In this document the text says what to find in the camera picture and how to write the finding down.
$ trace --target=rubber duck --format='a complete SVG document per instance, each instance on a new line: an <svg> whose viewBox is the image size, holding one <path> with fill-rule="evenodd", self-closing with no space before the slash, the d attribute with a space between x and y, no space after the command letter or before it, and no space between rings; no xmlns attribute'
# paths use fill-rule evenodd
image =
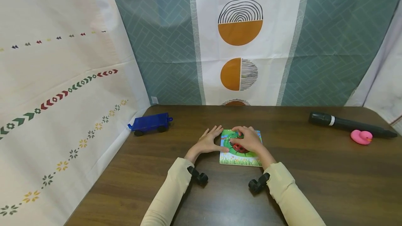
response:
<svg viewBox="0 0 402 226"><path fill-rule="evenodd" d="M373 135L368 131L353 130L351 138L360 145L368 145L373 139Z"/></svg>

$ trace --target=blue toy car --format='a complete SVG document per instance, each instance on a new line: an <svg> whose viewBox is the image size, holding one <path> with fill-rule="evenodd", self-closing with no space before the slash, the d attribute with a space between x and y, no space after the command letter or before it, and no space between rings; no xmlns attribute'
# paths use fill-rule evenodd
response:
<svg viewBox="0 0 402 226"><path fill-rule="evenodd" d="M135 136L143 136L145 132L157 130L163 133L169 127L169 122L173 118L167 112L151 116L135 118L133 125L128 124L128 128L134 131Z"/></svg>

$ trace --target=red ladybug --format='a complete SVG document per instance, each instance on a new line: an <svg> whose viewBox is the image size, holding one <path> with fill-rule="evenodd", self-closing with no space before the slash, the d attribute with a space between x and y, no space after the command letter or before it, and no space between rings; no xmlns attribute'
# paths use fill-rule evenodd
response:
<svg viewBox="0 0 402 226"><path fill-rule="evenodd" d="M245 149L241 144L237 144L237 143L233 143L233 142L229 142L229 143L232 146L232 149L234 149L236 151L236 154L241 153L241 154L244 154L245 156L247 156L246 153L248 153L249 151L247 149Z"/></svg>

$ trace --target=white band on flashlight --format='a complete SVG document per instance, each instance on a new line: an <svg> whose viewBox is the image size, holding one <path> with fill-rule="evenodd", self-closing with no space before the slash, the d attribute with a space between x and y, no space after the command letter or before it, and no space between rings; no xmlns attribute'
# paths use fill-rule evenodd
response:
<svg viewBox="0 0 402 226"><path fill-rule="evenodd" d="M334 125L335 123L335 117L331 115L331 122L329 123L329 125Z"/></svg>

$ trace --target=long sleeve shirt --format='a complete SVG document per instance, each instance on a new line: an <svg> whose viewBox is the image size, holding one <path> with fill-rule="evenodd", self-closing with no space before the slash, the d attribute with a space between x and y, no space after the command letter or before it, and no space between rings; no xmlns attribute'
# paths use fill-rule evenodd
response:
<svg viewBox="0 0 402 226"><path fill-rule="evenodd" d="M194 165L177 158L167 172L167 177L150 207L141 226L169 226L191 180L187 167ZM289 226L325 226L317 211L297 187L293 176L281 163L271 164L264 173L269 173L269 192L278 205Z"/></svg>

